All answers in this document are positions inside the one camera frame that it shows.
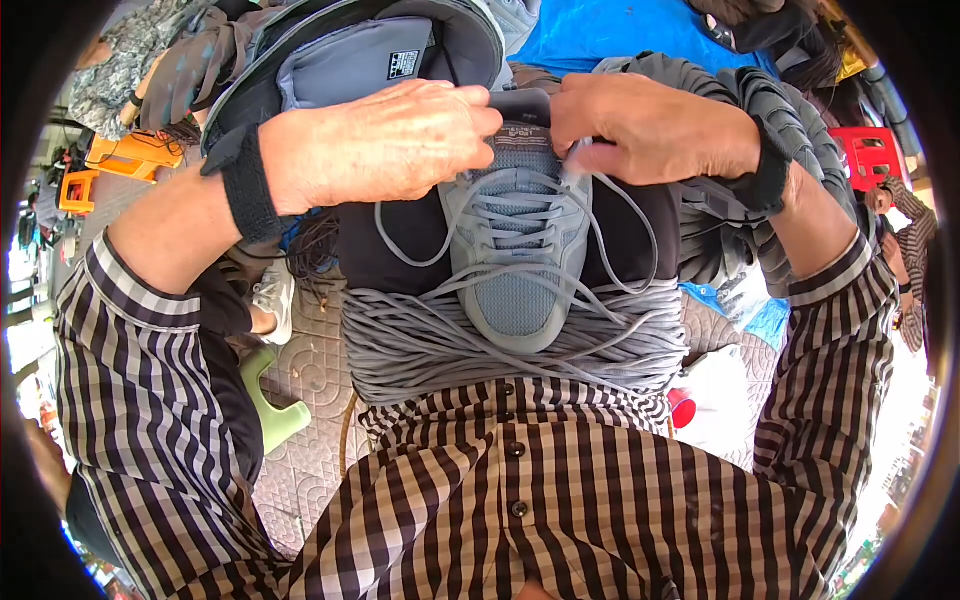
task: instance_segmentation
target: sandal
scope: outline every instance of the sandal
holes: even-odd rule
[[[712,14],[702,17],[707,36],[727,50],[736,52],[736,40],[733,39],[733,30],[716,19]]]

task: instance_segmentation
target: shoe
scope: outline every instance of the shoe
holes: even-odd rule
[[[485,0],[503,32],[507,52],[516,54],[534,31],[540,18],[540,0]]]
[[[501,348],[533,354],[566,323],[587,256],[592,182],[564,171],[547,128],[508,121],[487,143],[495,156],[489,169],[437,188],[451,228],[450,262],[454,274],[477,279],[457,291],[477,330]],[[503,273],[515,265],[545,269]]]
[[[263,278],[253,286],[253,305],[266,313],[276,315],[276,329],[260,339],[268,344],[283,346],[293,335],[293,301],[297,283],[287,270],[287,261],[276,260],[263,272]]]

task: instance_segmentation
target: white sneaker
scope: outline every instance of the white sneaker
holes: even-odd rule
[[[265,313],[276,315],[276,329],[260,339],[268,344],[283,346],[293,335],[293,301],[297,283],[287,270],[284,258],[274,261],[263,272],[263,278],[253,286],[253,305]]]

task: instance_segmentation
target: leg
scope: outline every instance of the leg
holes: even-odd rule
[[[680,192],[672,185],[637,187],[612,181],[646,214],[657,235],[657,279],[677,276],[680,265]],[[627,203],[599,180],[593,180],[593,215],[600,224],[613,272],[621,281],[639,281],[649,276],[653,258],[646,227]],[[588,239],[587,262],[580,280],[594,288],[611,282],[600,259],[596,234]]]
[[[341,204],[337,253],[351,288],[418,296],[452,276],[449,253],[431,267],[412,267],[387,248],[373,219],[373,204]],[[437,188],[413,202],[384,203],[383,227],[407,256],[426,260],[446,238],[446,218]]]
[[[750,54],[783,42],[793,47],[813,26],[810,16],[800,6],[787,3],[777,12],[761,14],[731,27],[736,51]]]
[[[200,294],[200,349],[210,372],[210,388],[233,438],[240,472],[253,485],[263,464],[263,429],[240,376],[236,352],[226,340],[253,331],[251,310],[216,265],[197,278],[190,292]]]

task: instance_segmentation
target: camouflage fabric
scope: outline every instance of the camouflage fabric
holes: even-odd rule
[[[120,19],[102,38],[112,56],[74,74],[73,118],[104,139],[119,140],[129,133],[120,111],[131,92],[187,21],[209,5],[209,0],[155,0]]]

